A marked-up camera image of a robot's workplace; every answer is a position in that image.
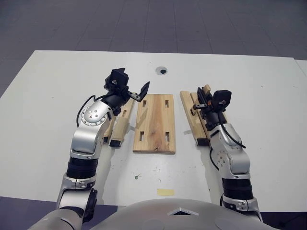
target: yellow sticky note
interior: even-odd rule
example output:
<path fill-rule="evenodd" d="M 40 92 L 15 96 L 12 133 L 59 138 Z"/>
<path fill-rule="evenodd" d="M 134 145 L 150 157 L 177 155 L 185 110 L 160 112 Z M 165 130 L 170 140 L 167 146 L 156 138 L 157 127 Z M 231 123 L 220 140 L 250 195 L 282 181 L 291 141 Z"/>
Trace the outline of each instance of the yellow sticky note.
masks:
<path fill-rule="evenodd" d="M 173 189 L 158 188 L 159 196 L 173 196 L 174 194 L 175 191 Z"/>

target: black cable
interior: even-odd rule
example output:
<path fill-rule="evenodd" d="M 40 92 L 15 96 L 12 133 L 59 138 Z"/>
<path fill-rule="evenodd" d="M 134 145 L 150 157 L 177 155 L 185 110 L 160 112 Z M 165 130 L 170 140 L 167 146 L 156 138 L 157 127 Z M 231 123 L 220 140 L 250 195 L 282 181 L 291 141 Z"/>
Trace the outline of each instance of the black cable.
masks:
<path fill-rule="evenodd" d="M 220 206 L 222 206 L 222 207 L 223 207 L 223 204 L 222 204 L 222 202 L 223 202 L 223 195 L 224 195 L 224 193 L 221 195 L 221 198 L 220 198 Z"/>
<path fill-rule="evenodd" d="M 228 136 L 234 143 L 236 143 L 237 145 L 239 145 L 239 146 L 241 146 L 242 148 L 246 149 L 246 146 L 244 146 L 242 143 L 236 141 L 236 140 L 227 132 L 227 130 L 226 130 L 224 124 L 222 123 L 221 115 L 220 115 L 219 112 L 217 113 L 217 116 L 218 116 L 218 118 L 219 118 L 220 125 L 221 125 L 222 129 L 224 130 L 224 132 L 227 134 L 227 136 Z"/>
<path fill-rule="evenodd" d="M 210 153 L 209 153 L 210 160 L 211 160 L 213 166 L 217 169 L 217 171 L 219 171 L 219 168 L 216 166 L 216 164 L 212 160 L 212 151 L 213 151 L 213 148 L 210 149 Z"/>
<path fill-rule="evenodd" d="M 99 99 L 106 98 L 106 97 L 110 96 L 111 94 L 112 94 L 112 92 L 109 91 L 107 94 L 102 95 L 102 96 L 97 97 L 97 98 L 96 98 L 96 95 L 90 96 L 90 97 L 84 102 L 84 104 L 81 106 L 81 108 L 79 109 L 79 111 L 78 111 L 78 113 L 77 113 L 77 118 L 76 118 L 77 127 L 79 127 L 79 116 L 80 116 L 80 113 L 81 113 L 82 109 L 85 107 L 85 105 L 86 105 L 92 98 L 94 98 L 94 102 L 96 102 L 96 101 L 98 101 Z"/>

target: table surface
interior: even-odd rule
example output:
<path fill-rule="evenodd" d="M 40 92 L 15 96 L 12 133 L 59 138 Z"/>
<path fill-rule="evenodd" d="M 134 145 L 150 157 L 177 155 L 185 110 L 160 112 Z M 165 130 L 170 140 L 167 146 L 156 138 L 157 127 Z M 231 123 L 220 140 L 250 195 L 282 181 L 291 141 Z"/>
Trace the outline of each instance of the table surface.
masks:
<path fill-rule="evenodd" d="M 297 62 L 301 70 L 305 73 L 305 75 L 307 76 L 307 61 L 305 60 L 295 60 L 295 61 Z"/>
<path fill-rule="evenodd" d="M 156 74 L 160 66 L 166 75 Z M 232 91 L 226 114 L 247 146 L 260 210 L 307 211 L 307 78 L 287 57 L 35 51 L 0 98 L 0 196 L 57 199 L 75 116 L 88 96 L 106 92 L 105 78 L 121 67 L 131 91 L 150 81 L 148 93 L 174 95 L 176 154 L 132 152 L 135 105 L 122 147 L 105 145 L 101 152 L 99 204 L 162 198 L 157 188 L 174 189 L 174 198 L 218 202 L 209 148 L 195 145 L 179 96 L 209 84 L 213 91 Z"/>

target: wooden block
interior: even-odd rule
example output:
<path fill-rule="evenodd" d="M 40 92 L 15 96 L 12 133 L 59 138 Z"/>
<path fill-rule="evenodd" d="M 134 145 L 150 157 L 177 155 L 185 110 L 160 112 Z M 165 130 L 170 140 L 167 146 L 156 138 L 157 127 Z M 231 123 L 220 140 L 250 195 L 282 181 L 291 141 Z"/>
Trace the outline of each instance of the wooden block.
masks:
<path fill-rule="evenodd" d="M 116 117 L 112 117 L 111 121 L 110 121 L 110 125 L 109 127 L 107 128 L 107 130 L 105 131 L 105 134 L 104 134 L 104 143 L 108 143 L 109 140 L 110 140 L 110 137 L 112 135 L 112 131 L 113 131 L 113 125 L 114 125 L 114 122 L 115 122 L 115 119 Z"/>
<path fill-rule="evenodd" d="M 191 98 L 192 98 L 193 104 L 199 104 L 199 101 L 198 101 L 198 99 L 197 99 L 197 93 L 192 92 L 192 93 L 191 93 Z M 207 123 L 207 122 L 201 117 L 201 111 L 200 111 L 199 109 L 196 110 L 196 113 L 197 113 L 197 115 L 198 115 L 198 117 L 199 117 L 199 120 L 200 120 L 200 122 L 201 122 L 202 128 L 203 128 L 203 130 L 204 130 L 204 132 L 205 132 L 205 134 L 206 134 L 207 139 L 210 140 L 209 131 L 208 131 L 207 128 L 206 128 L 206 123 Z"/>
<path fill-rule="evenodd" d="M 201 121 L 198 115 L 196 115 L 195 113 L 194 115 L 192 114 L 191 109 L 194 105 L 194 102 L 191 98 L 190 93 L 188 91 L 181 91 L 180 98 L 184 107 L 184 111 L 186 112 L 186 116 L 196 144 L 200 146 L 208 146 L 209 143 L 205 131 L 203 130 Z"/>
<path fill-rule="evenodd" d="M 121 113 L 118 115 L 117 123 L 113 129 L 110 146 L 120 147 L 125 134 L 127 132 L 131 112 L 133 109 L 134 100 L 130 98 L 128 102 L 121 108 Z"/>
<path fill-rule="evenodd" d="M 173 95 L 148 94 L 139 103 L 133 151 L 175 153 Z"/>
<path fill-rule="evenodd" d="M 211 88 L 210 88 L 209 85 L 205 85 L 202 90 L 204 91 L 205 95 L 207 96 L 210 93 Z"/>

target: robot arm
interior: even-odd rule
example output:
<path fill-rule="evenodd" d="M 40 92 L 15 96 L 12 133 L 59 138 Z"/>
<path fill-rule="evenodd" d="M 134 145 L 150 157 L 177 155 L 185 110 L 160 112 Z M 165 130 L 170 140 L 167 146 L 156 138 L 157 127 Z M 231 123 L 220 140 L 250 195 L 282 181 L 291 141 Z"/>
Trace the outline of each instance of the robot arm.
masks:
<path fill-rule="evenodd" d="M 124 70 L 113 69 L 104 86 L 108 93 L 97 99 L 94 97 L 91 106 L 80 109 L 77 117 L 78 128 L 72 138 L 70 160 L 67 172 L 63 175 L 57 210 L 43 217 L 31 230 L 78 230 L 84 222 L 93 218 L 97 201 L 97 190 L 94 189 L 96 168 L 103 135 L 112 117 L 121 112 L 121 106 L 129 98 L 142 101 L 149 87 L 148 82 L 142 87 L 140 94 L 129 92 L 129 78 Z"/>
<path fill-rule="evenodd" d="M 256 216 L 262 221 L 257 199 L 252 193 L 250 161 L 244 151 L 245 146 L 223 114 L 230 103 L 231 92 L 216 91 L 212 96 L 206 89 L 207 87 L 198 88 L 200 105 L 194 105 L 194 109 L 201 110 L 201 116 L 206 120 L 210 133 L 210 155 L 215 159 L 215 166 L 223 182 L 223 206 L 241 214 Z"/>

